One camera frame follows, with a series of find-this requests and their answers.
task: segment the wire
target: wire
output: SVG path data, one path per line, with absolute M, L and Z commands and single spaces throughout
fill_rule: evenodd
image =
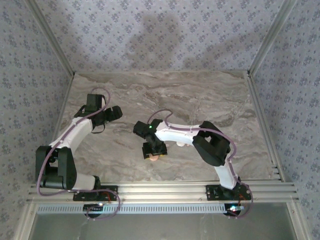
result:
M 111 198 L 110 198 L 110 194 L 109 192 L 102 192 L 102 194 L 106 194 L 106 196 L 108 197 L 109 203 L 111 203 Z
M 106 219 L 110 219 L 110 218 L 114 217 L 114 216 L 119 212 L 119 210 L 120 210 L 120 208 L 121 208 L 121 200 L 120 200 L 120 197 L 119 197 L 119 195 L 118 195 L 115 191 L 112 191 L 112 190 L 109 190 L 109 189 L 96 189 L 96 190 L 80 190 L 80 192 L 83 192 L 83 193 L 97 193 L 97 192 L 107 192 L 107 193 L 111 193 L 111 194 L 115 195 L 116 200 L 117 200 L 117 202 L 118 202 L 118 205 L 117 205 L 117 207 L 116 207 L 116 209 L 115 209 L 115 211 L 114 211 L 113 213 L 111 213 L 111 214 L 108 215 L 108 216 L 99 217 L 99 218 L 89 217 L 89 212 L 90 212 L 93 208 L 95 208 L 95 206 L 89 207 L 89 208 L 86 210 L 86 213 L 85 213 L 85 215 L 86 215 L 86 217 L 87 217 L 88 220 L 96 221 L 96 220 L 106 220 Z
M 106 129 L 106 125 L 103 124 L 103 130 L 101 130 L 101 131 L 92 131 L 91 133 L 92 133 L 92 134 L 101 134 L 101 133 L 104 132 L 105 129 Z
M 174 126 L 171 126 L 171 125 L 168 123 L 168 118 L 169 118 L 171 115 L 173 115 L 174 113 L 173 113 L 170 109 L 167 109 L 167 108 L 166 108 L 166 109 L 161 109 L 161 110 L 156 111 L 155 113 L 153 113 L 153 114 L 149 117 L 148 122 L 151 120 L 151 118 L 152 118 L 154 115 L 156 115 L 157 113 L 160 113 L 160 112 L 162 112 L 162 111 L 169 111 L 169 112 L 170 112 L 170 114 L 167 115 L 167 116 L 164 118 L 164 123 L 165 123 L 165 125 L 166 125 L 168 128 L 170 128 L 170 129 L 178 130 L 178 131 L 184 131 L 184 132 L 190 132 L 190 131 L 205 131 L 205 132 L 211 132 L 211 133 L 220 135 L 221 137 L 225 138 L 226 140 L 228 140 L 228 141 L 231 143 L 231 145 L 232 145 L 232 147 L 233 147 L 233 152 L 232 152 L 232 154 L 227 158 L 226 161 L 227 161 L 227 163 L 229 164 L 229 168 L 230 168 L 230 171 L 231 171 L 231 174 L 232 174 L 234 180 L 235 180 L 237 183 L 239 183 L 240 185 L 245 186 L 246 189 L 249 191 L 250 196 L 251 196 L 251 204 L 249 205 L 247 211 L 246 211 L 243 215 L 241 215 L 241 216 L 237 216 L 236 214 L 234 214 L 234 213 L 231 212 L 231 211 L 230 211 L 230 213 L 234 215 L 233 218 L 238 218 L 238 219 L 240 219 L 240 218 L 245 217 L 245 216 L 250 212 L 250 210 L 251 210 L 251 208 L 252 208 L 251 205 L 253 205 L 253 203 L 254 203 L 254 197 L 253 197 L 253 194 L 252 194 L 252 191 L 251 191 L 249 185 L 248 185 L 248 184 L 245 184 L 244 182 L 239 181 L 239 179 L 238 179 L 238 177 L 237 177 L 237 175 L 236 175 L 236 173 L 235 173 L 235 170 L 234 170 L 234 168 L 233 168 L 233 166 L 232 166 L 231 159 L 232 159 L 232 158 L 236 155 L 236 153 L 237 153 L 237 146 L 236 146 L 235 142 L 234 142 L 230 137 L 228 137 L 227 135 L 223 134 L 222 132 L 216 131 L 216 130 L 213 130 L 213 129 L 210 129 L 210 128 L 202 128 L 202 127 L 183 128 L 183 127 L 174 127 Z
M 72 125 L 72 126 L 65 132 L 65 134 L 60 138 L 60 141 L 58 141 L 58 142 L 51 148 L 51 150 L 48 152 L 48 154 L 45 156 L 45 159 L 44 159 L 43 164 L 42 164 L 42 166 L 41 166 L 41 169 L 40 169 L 40 172 L 39 172 L 39 176 L 38 176 L 38 179 L 37 179 L 37 182 L 36 182 L 36 192 L 38 193 L 38 195 L 43 196 L 43 197 L 50 197 L 50 196 L 55 196 L 55 195 L 58 195 L 58 194 L 63 194 L 63 193 L 69 192 L 68 190 L 61 190 L 61 191 L 53 192 L 53 193 L 42 193 L 42 192 L 40 191 L 41 178 L 42 178 L 42 176 L 43 176 L 43 174 L 44 174 L 45 167 L 46 167 L 47 162 L 48 162 L 49 158 L 51 157 L 52 153 L 55 151 L 55 149 L 56 149 L 61 143 L 63 143 L 63 141 L 64 141 L 65 138 L 70 134 L 70 132 L 71 132 L 79 123 L 81 123 L 81 122 L 84 121 L 85 119 L 88 119 L 88 118 L 90 118 L 90 117 L 92 117 L 92 116 L 94 116 L 94 115 L 96 115 L 96 114 L 104 111 L 104 110 L 107 108 L 108 104 L 110 103 L 110 98 L 111 98 L 110 92 L 109 92 L 107 89 L 105 89 L 104 87 L 95 87 L 95 88 L 93 88 L 93 89 L 91 90 L 91 93 L 92 93 L 94 90 L 96 90 L 96 89 L 102 89 L 102 90 L 105 90 L 105 91 L 106 91 L 106 93 L 107 93 L 107 95 L 108 95 L 108 99 L 107 99 L 107 101 L 106 101 L 106 99 L 104 99 L 105 105 L 104 105 L 102 108 L 100 108 L 98 111 L 95 111 L 95 112 L 93 112 L 93 113 L 90 113 L 90 114 L 88 114 L 87 116 L 84 116 L 84 117 L 82 117 L 81 119 L 79 119 L 74 125 Z M 116 192 L 111 191 L 111 190 L 109 190 L 109 189 L 75 190 L 75 191 L 71 191 L 71 192 L 72 192 L 72 193 L 73 193 L 73 192 L 84 192 L 84 193 L 109 192 L 109 193 L 114 194 L 114 195 L 116 196 L 117 201 L 118 201 L 118 207 L 116 208 L 115 212 L 112 213 L 111 215 L 109 215 L 109 216 L 107 216 L 107 217 L 97 218 L 97 219 L 99 219 L 99 220 L 113 217 L 114 215 L 117 214 L 117 212 L 119 211 L 119 209 L 120 209 L 120 207 L 121 207 L 120 197 L 117 195 Z
M 245 201 L 245 202 L 244 202 L 244 208 L 246 208 L 246 207 L 247 207 L 247 199 L 246 199 L 242 194 L 239 193 L 238 206 L 241 206 L 241 199 Z

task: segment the aluminum rail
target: aluminum rail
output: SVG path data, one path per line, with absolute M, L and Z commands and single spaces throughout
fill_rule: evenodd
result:
M 257 203 L 287 203 L 298 201 L 296 187 L 292 182 L 279 180 L 247 180 L 253 200 Z M 163 182 L 108 182 L 102 185 L 117 185 L 118 194 L 123 204 L 194 204 L 194 203 L 232 203 L 234 201 L 207 201 L 206 185 L 218 185 L 218 181 L 163 181 Z M 41 188 L 43 193 L 55 193 L 56 189 Z M 55 196 L 39 196 L 35 185 L 32 185 L 27 202 L 75 203 L 73 193 L 62 193 Z

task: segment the black mounting bracket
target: black mounting bracket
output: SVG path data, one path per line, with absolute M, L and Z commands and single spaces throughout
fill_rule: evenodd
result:
M 74 118 L 77 117 L 85 117 L 89 114 L 92 114 L 99 109 L 101 109 L 102 102 L 106 102 L 106 98 L 104 95 L 101 94 L 88 94 L 86 96 L 86 105 L 83 105 L 79 111 L 73 116 Z M 94 116 L 89 117 L 92 121 L 93 129 L 96 126 L 102 126 L 108 122 L 112 122 L 121 118 L 123 115 L 122 110 L 119 106 L 109 107 L 104 111 L 97 113 Z
M 118 186 L 116 185 L 105 185 L 99 187 L 99 189 L 108 189 L 118 193 Z M 116 202 L 117 197 L 107 191 L 99 192 L 75 192 L 73 194 L 73 201 L 75 202 Z
M 103 206 L 100 206 L 99 204 L 85 204 L 83 205 L 83 208 L 82 210 L 84 212 L 86 212 L 88 209 L 90 209 L 90 211 L 94 211 L 94 212 L 102 212 L 104 210 L 104 207 Z M 88 215 L 89 218 L 97 218 L 101 215 L 102 213 L 85 213 L 84 215 Z
M 209 121 L 204 121 L 200 128 L 222 133 Z M 225 165 L 227 154 L 230 153 L 230 142 L 224 137 L 210 131 L 200 130 L 193 137 L 192 144 L 207 164 L 215 167 Z
M 251 200 L 250 192 L 246 186 L 237 183 L 236 186 L 230 190 L 221 185 L 207 185 L 205 186 L 206 199 L 208 201 L 244 201 Z
M 150 155 L 152 156 L 164 156 L 168 155 L 167 147 L 164 141 L 158 144 L 156 147 L 152 147 L 149 142 L 144 142 L 142 146 L 143 158 L 148 159 Z

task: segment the wall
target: wall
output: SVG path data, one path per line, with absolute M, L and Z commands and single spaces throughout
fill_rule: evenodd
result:
M 320 239 L 320 3 L 299 0 L 254 79 L 285 172 Z
M 37 0 L 76 72 L 248 69 L 282 0 Z
M 0 239 L 11 239 L 70 77 L 23 0 L 0 1 Z

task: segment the small round object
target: small round object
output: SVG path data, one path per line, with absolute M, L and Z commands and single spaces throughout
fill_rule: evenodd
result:
M 149 159 L 151 160 L 151 161 L 157 161 L 158 160 L 158 158 L 159 158 L 159 155 L 156 155 L 156 156 L 153 156 L 153 155 L 150 155 L 149 156 Z
M 179 146 L 179 147 L 183 147 L 185 144 L 183 142 L 179 142 L 177 141 L 176 144 Z

